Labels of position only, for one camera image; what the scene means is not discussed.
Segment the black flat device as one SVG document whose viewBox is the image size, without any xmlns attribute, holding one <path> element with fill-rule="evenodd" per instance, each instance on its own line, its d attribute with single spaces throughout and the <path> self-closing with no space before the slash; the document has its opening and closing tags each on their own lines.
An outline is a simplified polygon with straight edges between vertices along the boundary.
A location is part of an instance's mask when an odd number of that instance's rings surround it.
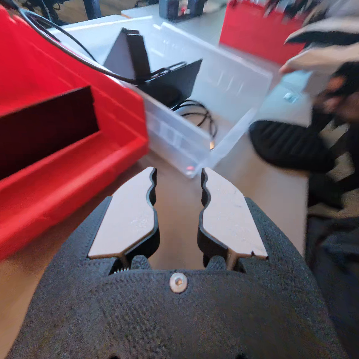
<svg viewBox="0 0 359 359">
<path fill-rule="evenodd" d="M 178 63 L 163 68 L 163 72 L 137 86 L 142 92 L 174 109 L 190 98 L 203 59 L 192 63 Z"/>
</svg>

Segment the clear plastic box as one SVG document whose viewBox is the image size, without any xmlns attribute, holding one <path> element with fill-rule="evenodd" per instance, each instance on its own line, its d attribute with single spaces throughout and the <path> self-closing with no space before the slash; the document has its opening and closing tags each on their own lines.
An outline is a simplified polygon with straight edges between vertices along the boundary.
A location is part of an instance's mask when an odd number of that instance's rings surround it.
<svg viewBox="0 0 359 359">
<path fill-rule="evenodd" d="M 188 178 L 195 177 L 203 167 L 213 168 L 254 120 L 272 74 L 165 22 L 156 25 L 151 16 L 125 20 L 113 15 L 63 26 L 101 65 L 122 28 L 138 30 L 144 37 L 151 70 L 203 59 L 190 98 L 204 104 L 218 125 L 213 150 L 209 149 L 210 137 L 204 128 L 196 127 L 132 85 L 122 85 L 143 98 L 152 151 Z M 186 172 L 189 165 L 195 167 L 192 173 Z"/>
</svg>

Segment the red plastic bin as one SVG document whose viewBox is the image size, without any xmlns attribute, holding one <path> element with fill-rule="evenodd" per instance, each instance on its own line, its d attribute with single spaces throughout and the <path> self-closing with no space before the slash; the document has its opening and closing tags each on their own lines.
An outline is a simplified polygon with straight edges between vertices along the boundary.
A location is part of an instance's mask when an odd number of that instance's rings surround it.
<svg viewBox="0 0 359 359">
<path fill-rule="evenodd" d="M 285 18 L 281 10 L 265 15 L 264 5 L 252 1 L 229 1 L 219 43 L 283 65 L 304 47 L 301 43 L 285 45 L 303 21 L 303 16 Z"/>
<path fill-rule="evenodd" d="M 144 102 L 1 6 L 0 258 L 148 152 Z"/>
</svg>

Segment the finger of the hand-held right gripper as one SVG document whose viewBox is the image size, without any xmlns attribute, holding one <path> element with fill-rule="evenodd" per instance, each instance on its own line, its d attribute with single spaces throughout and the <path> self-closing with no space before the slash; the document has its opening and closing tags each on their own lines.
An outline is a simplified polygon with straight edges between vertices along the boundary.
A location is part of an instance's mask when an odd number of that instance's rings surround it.
<svg viewBox="0 0 359 359">
<path fill-rule="evenodd" d="M 294 71 L 319 71 L 333 74 L 345 63 L 358 62 L 359 43 L 347 46 L 309 47 L 290 58 L 280 69 L 281 74 Z"/>
<path fill-rule="evenodd" d="M 359 42 L 359 17 L 330 17 L 306 25 L 289 35 L 285 43 L 352 45 Z"/>
</svg>

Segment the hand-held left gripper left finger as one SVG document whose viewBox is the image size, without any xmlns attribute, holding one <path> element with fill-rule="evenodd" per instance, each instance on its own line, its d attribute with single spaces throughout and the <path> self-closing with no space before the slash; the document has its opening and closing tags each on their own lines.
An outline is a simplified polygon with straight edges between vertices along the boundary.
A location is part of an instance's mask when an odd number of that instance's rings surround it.
<svg viewBox="0 0 359 359">
<path fill-rule="evenodd" d="M 128 258 L 130 252 L 155 233 L 157 170 L 147 167 L 111 196 L 110 203 L 88 252 L 88 258 Z"/>
</svg>

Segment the person's right hand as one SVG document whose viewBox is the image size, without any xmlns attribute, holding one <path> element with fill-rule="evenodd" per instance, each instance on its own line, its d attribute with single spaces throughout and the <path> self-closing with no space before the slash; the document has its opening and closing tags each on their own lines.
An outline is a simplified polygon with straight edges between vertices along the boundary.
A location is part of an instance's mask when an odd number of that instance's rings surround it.
<svg viewBox="0 0 359 359">
<path fill-rule="evenodd" d="M 335 114 L 348 123 L 359 122 L 358 77 L 333 76 L 317 96 L 315 107 L 326 114 Z"/>
</svg>

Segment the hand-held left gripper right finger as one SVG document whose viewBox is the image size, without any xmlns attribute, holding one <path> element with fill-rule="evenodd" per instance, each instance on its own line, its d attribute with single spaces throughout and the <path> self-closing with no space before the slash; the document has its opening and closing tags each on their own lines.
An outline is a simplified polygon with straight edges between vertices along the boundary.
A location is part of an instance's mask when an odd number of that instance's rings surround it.
<svg viewBox="0 0 359 359">
<path fill-rule="evenodd" d="M 201 171 L 201 203 L 197 244 L 205 260 L 268 258 L 245 196 L 230 181 L 206 167 Z"/>
</svg>

